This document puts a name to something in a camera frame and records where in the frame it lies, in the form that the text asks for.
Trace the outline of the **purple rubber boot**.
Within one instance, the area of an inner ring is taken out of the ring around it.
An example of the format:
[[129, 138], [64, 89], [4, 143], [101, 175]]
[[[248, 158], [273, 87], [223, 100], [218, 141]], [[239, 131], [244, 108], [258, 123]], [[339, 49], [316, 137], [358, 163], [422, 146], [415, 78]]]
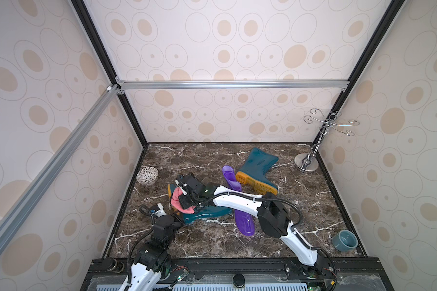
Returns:
[[[225, 181], [228, 184], [228, 188], [237, 192], [242, 191], [242, 185], [237, 181], [234, 173], [234, 169], [230, 166], [223, 166], [222, 173]], [[242, 235], [253, 236], [256, 228], [254, 225], [253, 216], [249, 213], [234, 210], [235, 223]]]

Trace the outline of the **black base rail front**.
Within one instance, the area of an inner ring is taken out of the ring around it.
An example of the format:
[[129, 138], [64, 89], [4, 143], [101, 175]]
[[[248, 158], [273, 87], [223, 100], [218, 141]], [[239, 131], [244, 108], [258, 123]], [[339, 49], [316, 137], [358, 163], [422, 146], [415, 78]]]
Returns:
[[185, 258], [154, 289], [175, 291], [391, 291], [378, 258], [334, 258], [309, 277], [295, 258]]

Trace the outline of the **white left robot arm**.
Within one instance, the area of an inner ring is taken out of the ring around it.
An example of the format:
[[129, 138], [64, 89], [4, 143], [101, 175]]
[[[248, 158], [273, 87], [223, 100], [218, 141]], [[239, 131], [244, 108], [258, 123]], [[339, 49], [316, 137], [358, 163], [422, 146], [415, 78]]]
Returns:
[[171, 215], [152, 218], [148, 233], [139, 238], [129, 253], [127, 277], [121, 291], [152, 291], [155, 285], [170, 273], [171, 256], [168, 253], [175, 234], [182, 223]]

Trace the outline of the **teal cup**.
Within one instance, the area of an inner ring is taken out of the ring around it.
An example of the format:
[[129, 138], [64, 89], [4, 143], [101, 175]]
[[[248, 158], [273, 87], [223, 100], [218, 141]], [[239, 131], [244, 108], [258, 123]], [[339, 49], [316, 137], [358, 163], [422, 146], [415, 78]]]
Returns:
[[332, 238], [332, 245], [340, 252], [349, 252], [358, 247], [356, 235], [349, 230], [341, 230]]

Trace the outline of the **chrome mug tree stand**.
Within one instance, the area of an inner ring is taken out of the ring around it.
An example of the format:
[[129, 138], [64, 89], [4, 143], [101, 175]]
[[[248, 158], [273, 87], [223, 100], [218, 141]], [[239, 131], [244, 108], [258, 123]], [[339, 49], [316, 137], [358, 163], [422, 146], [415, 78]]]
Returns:
[[321, 123], [318, 137], [311, 146], [310, 151], [305, 154], [298, 154], [294, 158], [296, 167], [303, 173], [312, 173], [318, 170], [319, 163], [316, 159], [316, 154], [319, 151], [323, 139], [328, 135], [331, 129], [348, 137], [352, 137], [355, 136], [355, 134], [352, 130], [349, 130], [349, 128], [360, 125], [360, 122], [357, 120], [348, 120], [344, 124], [337, 123], [336, 120], [341, 115], [337, 110], [331, 110], [325, 120], [320, 120], [316, 117], [319, 113], [322, 114], [322, 110], [312, 108], [310, 109], [309, 114], [305, 115], [303, 118], [306, 124], [312, 124], [314, 121]]

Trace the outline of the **black corner frame post left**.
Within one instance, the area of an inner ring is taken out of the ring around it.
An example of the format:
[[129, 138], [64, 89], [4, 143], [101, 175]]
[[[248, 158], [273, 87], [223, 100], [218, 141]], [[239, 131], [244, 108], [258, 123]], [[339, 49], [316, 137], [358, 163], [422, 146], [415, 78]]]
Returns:
[[[89, 14], [89, 10], [87, 6], [85, 5], [84, 1], [81, 0], [71, 0], [70, 3], [75, 9], [76, 15], [79, 18], [86, 32], [86, 35], [88, 36], [91, 45], [95, 53], [97, 54], [98, 60], [100, 61], [104, 72], [109, 78], [110, 83], [119, 85], [120, 82], [117, 81], [118, 75], [112, 65], [108, 52], [97, 32], [97, 28]], [[139, 141], [141, 142], [141, 145], [143, 147], [146, 147], [149, 145], [149, 143], [147, 142], [147, 139], [139, 125], [139, 122], [137, 121], [131, 103], [129, 102], [126, 94], [122, 90], [120, 91], [121, 93], [118, 94], [118, 99], [128, 117], [128, 120], [130, 121], [134, 129], [135, 134], [137, 135]]]

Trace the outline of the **black corner frame post right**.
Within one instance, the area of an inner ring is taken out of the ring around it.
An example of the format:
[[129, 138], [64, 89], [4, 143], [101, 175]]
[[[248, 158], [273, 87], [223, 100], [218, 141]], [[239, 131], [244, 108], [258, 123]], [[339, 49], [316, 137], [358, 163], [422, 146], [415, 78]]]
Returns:
[[335, 119], [341, 115], [341, 109], [345, 104], [349, 94], [354, 89], [363, 71], [367, 67], [370, 60], [372, 59], [374, 53], [379, 47], [381, 41], [384, 39], [384, 36], [386, 35], [388, 29], [394, 22], [395, 18], [397, 17], [399, 11], [402, 9], [404, 4], [405, 4], [404, 0], [394, 0], [389, 3], [386, 12], [380, 19], [379, 24], [375, 27], [375, 30], [371, 38], [369, 39], [366, 48], [362, 52], [358, 62], [356, 63], [351, 75], [348, 78], [349, 83], [347, 88], [345, 88], [337, 97], [337, 100], [333, 105], [333, 107], [331, 108], [331, 110], [329, 111], [326, 120], [322, 122], [323, 128], [325, 127], [327, 127], [327, 129], [336, 128], [335, 125], [329, 127], [328, 123], [335, 121]]

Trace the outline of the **teal rubber boot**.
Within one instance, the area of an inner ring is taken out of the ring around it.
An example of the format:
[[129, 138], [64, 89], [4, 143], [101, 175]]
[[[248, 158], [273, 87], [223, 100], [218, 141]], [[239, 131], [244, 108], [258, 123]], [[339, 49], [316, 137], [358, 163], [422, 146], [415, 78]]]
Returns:
[[232, 210], [227, 207], [208, 206], [197, 213], [182, 213], [172, 205], [174, 213], [185, 223], [192, 224], [199, 219], [220, 218], [232, 213]]
[[268, 192], [277, 195], [277, 186], [267, 179], [266, 174], [278, 160], [277, 156], [253, 148], [235, 178], [239, 183], [251, 186], [260, 195]]

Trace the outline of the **diagonal aluminium rail left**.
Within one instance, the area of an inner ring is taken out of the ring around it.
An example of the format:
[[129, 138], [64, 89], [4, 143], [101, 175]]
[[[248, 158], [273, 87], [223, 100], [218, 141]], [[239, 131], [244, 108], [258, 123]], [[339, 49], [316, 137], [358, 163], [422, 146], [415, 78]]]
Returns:
[[16, 235], [19, 228], [24, 224], [35, 206], [38, 204], [47, 189], [56, 179], [62, 168], [74, 154], [82, 140], [86, 137], [93, 125], [99, 119], [112, 98], [120, 91], [120, 86], [112, 84], [97, 100], [91, 110], [82, 119], [74, 131], [58, 149], [56, 154], [44, 166], [42, 171], [30, 183], [23, 195], [17, 200], [7, 215], [0, 222], [0, 255]]

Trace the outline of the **black corner frame post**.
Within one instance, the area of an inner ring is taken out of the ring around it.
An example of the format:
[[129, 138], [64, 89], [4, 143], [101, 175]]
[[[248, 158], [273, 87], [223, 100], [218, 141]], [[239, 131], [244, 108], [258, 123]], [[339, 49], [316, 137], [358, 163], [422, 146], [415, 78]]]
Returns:
[[325, 127], [327, 127], [327, 129], [336, 128], [335, 125], [329, 127], [328, 123], [335, 121], [335, 119], [341, 115], [341, 109], [345, 104], [349, 94], [354, 89], [363, 71], [367, 67], [370, 60], [372, 59], [374, 53], [379, 47], [381, 41], [384, 39], [384, 36], [386, 35], [388, 29], [394, 22], [395, 18], [397, 17], [399, 11], [402, 9], [404, 4], [405, 4], [404, 0], [394, 0], [389, 3], [386, 12], [380, 19], [379, 24], [375, 27], [375, 30], [371, 38], [369, 39], [366, 48], [362, 52], [358, 62], [356, 63], [351, 75], [348, 78], [349, 83], [347, 88], [345, 88], [337, 97], [337, 100], [333, 105], [333, 107], [331, 108], [331, 110], [329, 111], [326, 120], [322, 122], [323, 128]]
[[[91, 45], [95, 53], [97, 54], [98, 60], [100, 61], [104, 72], [109, 78], [110, 83], [119, 85], [120, 82], [117, 81], [118, 75], [112, 65], [108, 52], [97, 32], [97, 28], [89, 14], [89, 10], [87, 6], [85, 5], [84, 1], [81, 0], [71, 0], [70, 3], [75, 9], [76, 15], [79, 18], [86, 32], [86, 35], [88, 36]], [[131, 103], [129, 102], [126, 94], [122, 90], [120, 91], [121, 93], [118, 94], [118, 99], [128, 117], [128, 120], [130, 121], [134, 129], [135, 134], [137, 135], [139, 141], [141, 142], [141, 145], [143, 147], [146, 147], [149, 145], [149, 143], [147, 142], [147, 139], [139, 125], [139, 122], [137, 121]]]

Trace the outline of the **patterned black white bowl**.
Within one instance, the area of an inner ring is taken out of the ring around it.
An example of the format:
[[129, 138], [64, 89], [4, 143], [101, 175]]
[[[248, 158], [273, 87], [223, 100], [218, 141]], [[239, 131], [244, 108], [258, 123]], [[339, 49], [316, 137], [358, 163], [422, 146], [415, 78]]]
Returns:
[[143, 167], [136, 175], [138, 183], [144, 186], [153, 185], [159, 177], [159, 171], [155, 167]]

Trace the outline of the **pink microfiber cloth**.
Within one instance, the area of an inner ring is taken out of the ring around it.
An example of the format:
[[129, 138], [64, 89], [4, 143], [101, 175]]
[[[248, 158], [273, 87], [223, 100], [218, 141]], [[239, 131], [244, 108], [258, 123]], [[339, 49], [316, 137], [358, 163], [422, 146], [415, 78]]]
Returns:
[[194, 206], [191, 206], [191, 207], [188, 207], [188, 208], [185, 209], [181, 205], [179, 197], [182, 194], [183, 194], [182, 189], [179, 188], [179, 187], [176, 187], [174, 189], [173, 193], [172, 193], [172, 196], [171, 196], [171, 205], [175, 209], [177, 209], [179, 212], [181, 212], [181, 213], [185, 213], [185, 214], [193, 214], [193, 213], [195, 213], [195, 210], [194, 210], [195, 207]]

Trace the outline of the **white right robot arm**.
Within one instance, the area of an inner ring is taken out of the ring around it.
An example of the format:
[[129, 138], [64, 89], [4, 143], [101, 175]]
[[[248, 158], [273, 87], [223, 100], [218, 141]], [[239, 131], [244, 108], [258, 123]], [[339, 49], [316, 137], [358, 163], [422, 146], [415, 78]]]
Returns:
[[290, 206], [296, 212], [299, 209], [292, 202], [278, 198], [268, 192], [264, 195], [251, 195], [225, 186], [203, 184], [192, 173], [177, 175], [175, 180], [180, 209], [200, 210], [208, 206], [227, 207], [256, 217], [262, 231], [272, 238], [280, 239], [296, 256], [307, 276], [336, 275], [331, 257], [320, 247], [313, 247], [297, 230], [297, 223], [292, 222]]

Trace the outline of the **horizontal aluminium rail back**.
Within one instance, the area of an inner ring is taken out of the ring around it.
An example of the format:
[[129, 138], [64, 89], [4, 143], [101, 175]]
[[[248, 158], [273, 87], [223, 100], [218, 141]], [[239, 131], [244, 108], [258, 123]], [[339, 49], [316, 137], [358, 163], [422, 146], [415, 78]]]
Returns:
[[121, 81], [123, 90], [346, 88], [349, 80]]

